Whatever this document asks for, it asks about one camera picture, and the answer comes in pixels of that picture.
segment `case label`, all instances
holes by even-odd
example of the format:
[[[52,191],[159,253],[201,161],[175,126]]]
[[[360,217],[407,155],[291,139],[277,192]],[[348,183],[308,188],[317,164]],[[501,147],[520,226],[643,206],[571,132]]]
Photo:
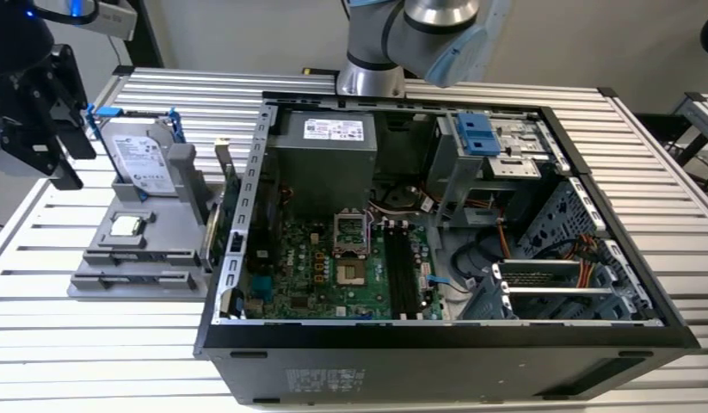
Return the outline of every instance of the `case label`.
[[[364,140],[364,122],[360,120],[305,120],[304,139]]]

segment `orange wire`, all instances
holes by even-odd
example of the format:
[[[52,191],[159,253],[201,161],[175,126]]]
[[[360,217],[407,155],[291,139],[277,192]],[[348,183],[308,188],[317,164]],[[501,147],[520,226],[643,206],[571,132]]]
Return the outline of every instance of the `orange wire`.
[[[499,210],[499,218],[504,216],[504,208]],[[512,258],[512,254],[509,253],[509,246],[507,243],[507,237],[504,236],[504,228],[501,227],[501,220],[497,221],[496,228],[499,231],[499,241],[501,244],[501,254],[504,254],[504,258],[509,259]]]
[[[593,274],[593,269],[596,264],[591,264],[591,268],[585,271],[585,280],[583,281],[583,288],[588,288],[588,283],[591,281],[591,275]]]
[[[580,272],[579,272],[579,282],[575,285],[576,288],[580,288],[580,285],[583,284],[583,260],[580,260]]]

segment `metal frame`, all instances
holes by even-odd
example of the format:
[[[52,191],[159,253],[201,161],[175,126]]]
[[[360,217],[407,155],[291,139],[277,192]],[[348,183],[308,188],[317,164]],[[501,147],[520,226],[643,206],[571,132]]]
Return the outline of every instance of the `metal frame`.
[[[251,129],[257,116],[259,94],[264,89],[332,93],[333,82],[329,77],[228,75],[197,71],[136,69],[133,74],[124,73],[111,79],[111,85],[104,90],[108,98],[101,97],[99,101],[103,102],[96,104],[112,104],[137,110],[168,110],[173,106],[177,107],[187,124],[185,136],[188,141],[196,144],[199,151],[196,166],[204,170],[205,176],[216,176],[220,180],[221,170],[215,160],[213,142],[216,139],[224,139],[231,144],[235,164],[243,171]],[[453,88],[437,89],[421,82],[409,81],[408,95],[427,100],[544,105],[555,110],[567,134],[589,165],[593,180],[614,205],[619,220],[631,234],[644,260],[674,298],[675,305],[704,347],[702,354],[683,357],[667,367],[623,385],[619,390],[609,391],[588,402],[525,403],[515,406],[503,405],[499,409],[511,411],[536,408],[541,410],[591,408],[611,413],[615,411],[631,413],[644,411],[652,404],[652,409],[658,412],[690,408],[699,413],[708,413],[708,215],[690,198],[688,192],[695,196],[703,194],[679,178],[684,173],[667,168],[647,149],[652,139],[646,133],[635,132],[638,128],[632,128],[627,121],[632,120],[634,116],[628,112],[618,112],[609,104],[611,98],[601,96],[592,88],[461,83]],[[69,314],[52,316],[55,325],[71,328],[60,337],[68,333],[69,336],[59,340],[55,336],[57,330],[51,330],[41,324],[29,324],[29,327],[19,330],[21,322],[17,322],[12,316],[5,316],[12,317],[8,320],[9,330],[0,331],[0,337],[8,339],[12,334],[29,333],[29,336],[37,337],[35,345],[41,341],[39,337],[44,337],[49,343],[63,343],[55,345],[104,346],[100,353],[92,350],[91,353],[95,355],[89,356],[83,355],[87,348],[75,347],[71,350],[71,353],[76,354],[75,360],[111,361],[120,357],[124,360],[121,363],[127,363],[127,367],[121,368],[124,373],[120,377],[131,379],[132,372],[139,372],[144,368],[132,367],[133,365],[143,366],[144,360],[156,358],[149,354],[165,354],[164,351],[168,350],[163,347],[163,343],[192,344],[192,339],[176,339],[175,332],[180,335],[183,329],[195,328],[200,306],[187,310],[191,304],[196,304],[172,303],[177,308],[172,310],[172,314],[165,314],[169,311],[165,309],[168,303],[75,303],[63,300],[69,272],[79,265],[71,249],[85,248],[93,236],[97,220],[111,202],[109,185],[113,174],[108,172],[109,165],[103,158],[104,155],[100,155],[92,163],[79,162],[79,174],[87,183],[83,192],[56,193],[44,182],[40,182],[0,234],[0,311],[8,311],[9,314],[17,311],[20,314],[33,316]],[[663,160],[672,164],[668,157],[663,157]],[[60,239],[55,238],[53,234],[61,234]],[[41,260],[40,268],[44,271],[35,270],[37,266],[29,265],[29,260],[36,259]],[[67,311],[63,308],[67,304],[79,305],[69,310],[71,313],[63,312]],[[87,311],[112,311],[111,314],[139,316],[111,316],[111,324],[105,324],[103,319],[89,321],[93,316],[87,315]],[[143,311],[163,315],[141,316],[147,314]],[[76,317],[80,317],[83,327],[75,324]],[[40,319],[29,317],[29,320],[35,320],[31,323],[40,323]],[[136,327],[135,322],[145,327]],[[107,330],[107,325],[119,330]],[[123,330],[125,326],[131,326],[131,330]],[[169,330],[157,329],[161,326],[173,329],[172,337],[159,338],[169,333]],[[111,345],[105,341],[109,335]],[[76,344],[76,339],[69,337],[79,337],[79,341],[84,344]],[[127,352],[133,351],[129,350],[132,345],[144,343],[140,337],[157,338],[152,339],[152,345],[141,347],[147,348],[147,351],[132,355],[133,353]],[[12,346],[11,342],[1,341],[1,343],[3,347]],[[8,348],[8,354],[13,355],[4,353],[4,358],[0,360],[19,365],[29,361],[59,360],[57,368],[63,366],[61,361],[68,360],[64,355],[60,359],[53,358],[51,354],[57,348],[32,347],[21,352],[23,345],[15,342],[15,347]],[[71,387],[71,394],[80,395],[83,399],[67,399],[68,396],[53,390],[51,386],[27,384],[16,386],[24,389],[32,388],[31,386],[36,389],[40,387],[40,397],[51,399],[48,405],[64,406],[67,410],[77,408],[76,406],[81,406],[79,408],[83,410],[107,408],[107,406],[131,409],[136,406],[136,399],[124,398],[121,396],[124,394],[152,396],[143,398],[141,401],[159,409],[168,407],[176,409],[180,406],[216,409],[235,406],[235,399],[227,395],[225,386],[216,373],[203,376],[208,377],[205,380],[189,380],[196,379],[196,376],[179,369],[180,361],[176,361],[176,358],[180,360],[180,356],[165,354],[163,357],[172,359],[167,361],[167,369],[177,372],[172,378],[188,378],[187,380],[165,380],[163,378],[168,374],[157,373],[152,380],[127,382],[132,392],[115,390],[117,387],[112,381],[92,382],[96,387],[91,389],[95,390],[88,390],[84,386],[88,383],[81,383],[83,386]],[[181,362],[188,366],[196,366],[195,363]],[[159,363],[160,367],[165,366],[165,362]],[[65,364],[65,368],[71,368],[71,363]],[[25,377],[24,380],[33,381],[33,377],[29,379]],[[0,398],[12,400],[19,406],[23,406],[23,399],[35,397],[32,391],[24,396],[11,394]],[[177,394],[193,397],[181,398]],[[392,405],[375,405],[368,409],[384,411],[392,407]],[[492,410],[493,406],[460,403],[429,404],[427,407],[408,405],[397,408],[473,411]],[[349,406],[341,409],[351,411],[359,410],[360,407]]]

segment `blue clip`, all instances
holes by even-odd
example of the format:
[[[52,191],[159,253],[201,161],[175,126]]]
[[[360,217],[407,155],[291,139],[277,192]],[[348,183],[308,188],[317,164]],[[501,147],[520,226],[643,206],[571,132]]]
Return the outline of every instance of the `blue clip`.
[[[501,153],[501,144],[485,114],[457,114],[456,128],[468,155],[495,157]]]
[[[168,117],[169,120],[172,120],[172,129],[175,131],[172,140],[175,140],[179,144],[184,144],[185,134],[183,133],[183,123],[180,122],[180,114],[176,112],[175,107],[169,108]]]
[[[449,284],[449,279],[445,277],[436,277],[435,275],[427,275],[425,279],[436,284]]]
[[[96,109],[96,115],[103,116],[105,118],[116,118],[121,116],[123,113],[124,109],[112,108],[111,106],[101,106],[99,109]]]

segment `aluminum extrusion table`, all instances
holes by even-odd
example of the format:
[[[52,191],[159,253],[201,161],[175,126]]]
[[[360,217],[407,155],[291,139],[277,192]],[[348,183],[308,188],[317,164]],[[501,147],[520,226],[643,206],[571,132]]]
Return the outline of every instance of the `aluminum extrusion table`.
[[[263,90],[333,93],[331,77],[259,76],[136,69],[115,76],[96,104],[183,115],[196,166],[221,178],[213,142],[227,139],[243,171]],[[408,82],[408,96],[545,105],[584,156],[600,188],[692,326],[703,351],[585,403],[539,404],[585,412],[708,412],[708,199],[622,101],[597,89]],[[0,408],[59,411],[221,411],[235,400],[213,366],[195,361],[200,302],[79,302],[67,297],[113,193],[103,152],[75,162],[85,188],[40,181],[0,234]],[[524,411],[536,404],[345,406],[365,409]],[[319,408],[295,407],[296,410]]]

